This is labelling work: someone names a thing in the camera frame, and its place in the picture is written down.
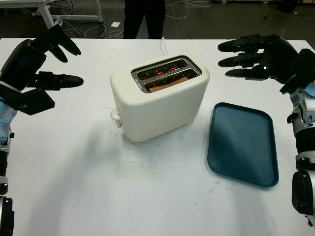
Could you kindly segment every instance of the white desk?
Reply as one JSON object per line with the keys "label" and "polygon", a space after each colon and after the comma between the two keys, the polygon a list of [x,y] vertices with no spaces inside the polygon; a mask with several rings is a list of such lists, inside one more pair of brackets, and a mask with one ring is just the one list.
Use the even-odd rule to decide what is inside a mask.
{"label": "white desk", "polygon": [[[0,67],[21,39],[0,40]],[[167,40],[190,53],[211,79],[191,124],[142,143],[124,137],[110,111],[110,75],[161,54],[157,40],[75,39],[82,51],[61,63],[50,53],[42,71],[84,78],[78,88],[49,92],[54,109],[12,122],[7,176],[15,236],[311,236],[291,205],[295,139],[286,123],[288,95],[273,80],[225,77],[217,66],[223,40]],[[311,48],[291,41],[297,50]],[[208,127],[219,102],[256,108],[273,119],[280,180],[270,189],[213,173],[206,164]]]}
{"label": "white desk", "polygon": [[51,28],[55,25],[53,19],[58,21],[62,20],[98,20],[102,22],[103,17],[101,13],[101,8],[99,0],[94,0],[97,10],[97,15],[51,15],[49,8],[47,6],[50,3],[50,0],[0,0],[0,8],[22,8],[22,7],[38,7],[39,12],[41,13],[43,20],[47,28]]}

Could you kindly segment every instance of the plastic tray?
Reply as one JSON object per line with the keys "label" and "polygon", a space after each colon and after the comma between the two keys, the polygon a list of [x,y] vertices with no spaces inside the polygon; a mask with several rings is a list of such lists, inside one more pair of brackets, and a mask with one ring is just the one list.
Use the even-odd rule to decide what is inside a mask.
{"label": "plastic tray", "polygon": [[273,123],[268,114],[228,103],[214,107],[208,164],[211,170],[264,187],[279,181]]}

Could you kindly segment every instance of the person's leg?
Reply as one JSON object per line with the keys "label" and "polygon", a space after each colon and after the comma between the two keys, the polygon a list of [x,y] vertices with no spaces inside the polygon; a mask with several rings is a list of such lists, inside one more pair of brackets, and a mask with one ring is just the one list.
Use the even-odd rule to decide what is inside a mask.
{"label": "person's leg", "polygon": [[136,38],[143,16],[144,10],[141,0],[125,0],[124,38]]}
{"label": "person's leg", "polygon": [[165,20],[165,0],[148,0],[145,6],[149,39],[161,39]]}

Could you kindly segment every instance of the toaster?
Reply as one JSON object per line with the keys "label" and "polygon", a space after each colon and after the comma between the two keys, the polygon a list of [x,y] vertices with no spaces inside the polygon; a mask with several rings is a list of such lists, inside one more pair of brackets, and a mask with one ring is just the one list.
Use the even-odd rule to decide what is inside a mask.
{"label": "toaster", "polygon": [[192,122],[209,71],[185,55],[167,55],[125,68],[111,76],[116,109],[111,118],[134,142],[141,142]]}

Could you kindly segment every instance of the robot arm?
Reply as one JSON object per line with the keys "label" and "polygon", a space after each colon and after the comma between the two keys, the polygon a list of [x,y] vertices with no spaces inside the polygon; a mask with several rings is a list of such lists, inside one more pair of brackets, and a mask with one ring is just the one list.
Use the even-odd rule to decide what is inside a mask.
{"label": "robot arm", "polygon": [[280,92],[289,93],[293,112],[287,118],[293,124],[298,155],[292,181],[292,204],[315,226],[315,54],[309,49],[299,53],[282,37],[250,35],[222,43],[222,52],[238,52],[238,56],[219,62],[222,67],[242,66],[226,76],[247,80],[275,79],[284,84]]}
{"label": "robot arm", "polygon": [[[53,108],[55,102],[45,92],[46,90],[60,90],[83,84],[83,79],[76,76],[54,75],[52,72],[36,74],[46,60],[47,51],[60,61],[67,62],[59,45],[74,55],[81,54],[74,42],[63,33],[61,27],[55,25],[39,38],[21,42],[0,73],[0,236],[13,234],[12,199],[3,197],[8,191],[8,179],[5,175],[10,142],[14,137],[10,128],[11,121],[17,111],[34,115]],[[22,92],[26,87],[35,89]]]}

